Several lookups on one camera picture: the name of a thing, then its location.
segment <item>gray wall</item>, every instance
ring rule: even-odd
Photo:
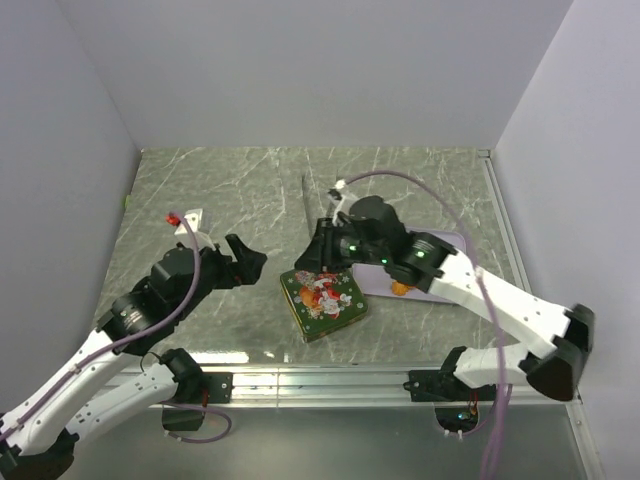
[[[0,2],[0,411],[86,336],[138,152],[53,0]]]
[[[58,0],[145,146],[494,146],[571,0]]]
[[[640,3],[576,0],[497,147],[532,283],[598,314],[581,391],[610,480],[638,478]]]

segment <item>orange object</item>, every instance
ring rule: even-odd
[[[169,214],[164,218],[169,225],[173,225],[174,227],[177,227],[178,225],[180,225],[180,219],[175,215]]]
[[[397,282],[396,280],[394,280],[391,284],[391,292],[394,295],[398,295],[399,297],[406,295],[413,288],[414,287],[410,287],[409,285],[405,285],[404,283]]]

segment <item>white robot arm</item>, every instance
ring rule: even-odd
[[[177,217],[168,217],[177,227],[178,245],[113,302],[58,372],[28,400],[1,416],[0,473],[5,480],[59,478],[73,462],[77,442],[92,440],[155,403],[202,398],[202,370],[183,349],[165,352],[149,371],[94,396],[113,376],[171,335],[212,290],[253,285],[259,279],[266,255],[249,249],[233,234],[226,240],[236,261],[223,255],[206,233],[203,218],[202,210],[187,212],[187,229]],[[184,246],[191,233],[195,243],[203,245],[195,252]]]
[[[593,344],[594,315],[575,305],[546,302],[484,271],[463,252],[428,233],[407,231],[378,196],[357,198],[344,181],[329,192],[333,218],[321,218],[295,267],[339,272],[354,263],[377,264],[394,279],[451,300],[485,319],[488,307],[476,282],[481,276],[500,327],[521,343],[505,347],[507,383],[531,385],[549,398],[574,396]],[[498,380],[497,350],[454,348],[437,377],[417,386],[433,401],[466,400],[469,391]],[[405,388],[414,392],[409,382]]]

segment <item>marble surface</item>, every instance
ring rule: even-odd
[[[370,297],[369,314],[361,322],[310,344],[302,341],[279,283],[309,241],[301,176],[307,175],[310,209],[317,216],[325,211],[325,191],[337,176],[373,168],[407,172],[432,186],[460,212],[481,264],[513,281],[473,149],[149,149],[143,152],[96,319],[174,245],[165,214],[203,207],[214,218],[214,240],[226,247],[224,235],[237,233],[269,260],[257,285],[213,292],[156,351],[181,346],[211,363],[439,363],[455,346],[491,345],[491,324],[459,306],[377,297]],[[365,179],[353,191],[382,196],[408,226],[454,229],[435,200],[401,179]]]

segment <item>purple cable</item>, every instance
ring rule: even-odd
[[[471,265],[473,266],[474,270],[476,270],[478,268],[478,255],[475,249],[475,246],[473,245],[473,243],[471,242],[471,236],[469,235],[469,232],[467,230],[467,228],[464,226],[464,223],[462,222],[462,220],[458,217],[458,215],[456,214],[456,212],[447,204],[447,202],[445,202],[445,200],[440,197],[440,195],[438,195],[435,190],[433,190],[432,188],[430,188],[428,185],[426,185],[424,182],[417,180],[415,178],[413,178],[410,175],[407,175],[406,173],[402,173],[402,172],[396,172],[394,170],[374,170],[371,172],[367,172],[367,173],[361,173],[359,175],[354,175],[353,177],[350,177],[348,179],[345,180],[345,182],[347,183],[347,185],[354,183],[358,180],[362,180],[363,178],[367,178],[367,177],[371,177],[374,175],[390,175],[393,177],[400,177],[400,178],[404,178],[405,180],[419,186],[420,188],[422,188],[424,191],[426,191],[429,195],[431,195],[434,199],[436,199],[438,201],[438,203],[440,203],[440,205],[442,205],[442,208],[449,214],[449,216],[455,221],[456,226],[458,227],[458,231],[460,232],[460,234],[464,237],[465,242],[467,244],[467,256],[469,257],[469,260],[471,260]],[[495,461],[492,461],[492,465],[497,464],[498,461],[498,457],[499,457],[499,453],[500,453],[500,449],[502,447],[502,437],[504,434],[504,417],[506,414],[506,409],[507,409],[507,404],[508,404],[508,398],[504,395],[504,387],[507,383],[507,374],[506,374],[506,365],[505,365],[505,357],[504,357],[504,344],[505,344],[505,338],[504,338],[504,332],[502,331],[502,329],[500,328],[500,323],[498,321],[498,313],[496,311],[496,307],[494,305],[494,303],[491,301],[491,298],[489,297],[489,292],[487,292],[487,287],[484,284],[484,280],[482,278],[482,275],[476,275],[476,282],[478,284],[478,287],[480,288],[480,291],[482,292],[482,296],[484,298],[484,301],[487,305],[487,310],[489,313],[489,319],[491,320],[491,322],[493,323],[494,326],[494,330],[495,330],[495,335],[496,338],[498,340],[498,345],[497,345],[497,350],[498,350],[498,395],[496,396],[496,424],[493,428],[493,431],[491,432],[491,438],[489,440],[489,443],[487,444],[485,451],[484,451],[484,455],[483,455],[483,459],[482,459],[482,464],[483,466],[486,465],[488,458],[490,455],[493,454],[493,459],[495,459]],[[482,480],[488,480],[490,478],[493,477],[495,472],[486,472],[485,469],[483,468],[481,470],[481,474],[480,474],[480,478]]]
[[[227,421],[227,427],[224,429],[224,432],[211,438],[187,438],[187,437],[181,437],[180,435],[173,432],[167,432],[167,435],[169,435],[171,438],[175,438],[176,440],[179,440],[184,443],[194,443],[194,444],[202,445],[205,443],[217,442],[218,440],[222,440],[224,437],[226,437],[231,431],[231,427],[233,426],[231,417],[229,417],[229,415],[227,415],[222,410],[218,410],[217,408],[201,407],[199,405],[188,405],[188,404],[171,403],[171,402],[162,402],[162,405],[179,408],[181,410],[193,410],[194,412],[212,413],[213,415],[222,417]]]
[[[89,363],[93,362],[96,358],[100,357],[101,355],[104,355],[107,352],[110,352],[116,348],[120,348],[124,345],[128,345],[129,343],[135,342],[140,338],[152,335],[158,330],[166,327],[169,323],[174,321],[178,317],[178,315],[180,315],[180,313],[182,313],[182,311],[186,308],[188,303],[191,301],[191,298],[193,298],[193,295],[196,291],[196,287],[198,286],[198,281],[200,280],[200,254],[198,252],[198,241],[196,239],[195,234],[193,233],[193,230],[191,230],[189,223],[184,219],[184,217],[181,214],[176,212],[171,212],[171,215],[178,218],[178,220],[180,220],[180,223],[184,225],[185,229],[187,230],[187,234],[189,235],[189,240],[191,240],[191,246],[193,249],[193,261],[194,261],[193,279],[191,280],[191,286],[189,287],[187,294],[185,295],[182,302],[180,302],[180,304],[176,307],[176,309],[173,312],[171,312],[160,323],[157,323],[156,325],[154,325],[151,328],[148,328],[147,330],[143,330],[134,335],[121,338],[120,340],[117,340],[110,345],[107,345],[105,347],[102,347],[96,350],[91,355],[88,355],[86,358],[78,362],[77,364],[78,370],[81,370],[83,367],[87,366]],[[27,412],[22,417],[18,418],[17,423],[19,425],[23,425],[27,420],[33,417],[33,415],[35,415],[38,411],[40,411],[40,409],[65,385],[65,383],[67,383],[71,378],[73,378],[74,375],[75,375],[74,372],[66,372],[62,377],[60,377],[60,379],[36,403],[34,403],[33,406],[29,410],[27,410]],[[0,443],[2,443],[7,438],[9,438],[15,431],[16,431],[15,428],[7,429],[3,434],[0,435]]]

